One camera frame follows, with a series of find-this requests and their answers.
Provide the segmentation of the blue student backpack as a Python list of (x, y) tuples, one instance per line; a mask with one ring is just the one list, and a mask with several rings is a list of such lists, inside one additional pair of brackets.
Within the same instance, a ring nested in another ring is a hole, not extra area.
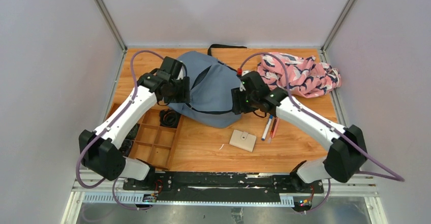
[(170, 103), (168, 107), (204, 125), (226, 128), (241, 118), (232, 111), (231, 93), (240, 80), (235, 69), (212, 56), (212, 48), (237, 46), (212, 44), (206, 54), (189, 51), (179, 56), (190, 77), (190, 102)]

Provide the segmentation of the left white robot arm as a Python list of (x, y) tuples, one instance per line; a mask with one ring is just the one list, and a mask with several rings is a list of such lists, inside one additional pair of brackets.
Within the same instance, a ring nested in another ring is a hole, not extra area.
[(119, 177), (136, 179), (138, 186), (149, 190), (156, 183), (150, 165), (124, 156), (119, 149), (138, 120), (155, 104), (188, 103), (190, 78), (183, 62), (166, 56), (158, 69), (134, 78), (134, 83), (130, 95), (108, 119), (79, 135), (78, 165), (109, 181)]

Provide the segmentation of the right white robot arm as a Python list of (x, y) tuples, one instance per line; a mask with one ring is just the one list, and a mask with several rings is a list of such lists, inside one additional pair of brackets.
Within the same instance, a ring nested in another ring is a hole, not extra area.
[(316, 180), (346, 183), (365, 163), (366, 145), (362, 130), (345, 127), (310, 110), (282, 88), (270, 90), (256, 71), (239, 76), (240, 86), (231, 90), (234, 114), (260, 110), (289, 122), (316, 140), (327, 156), (302, 161), (290, 172), (290, 185), (303, 192)]

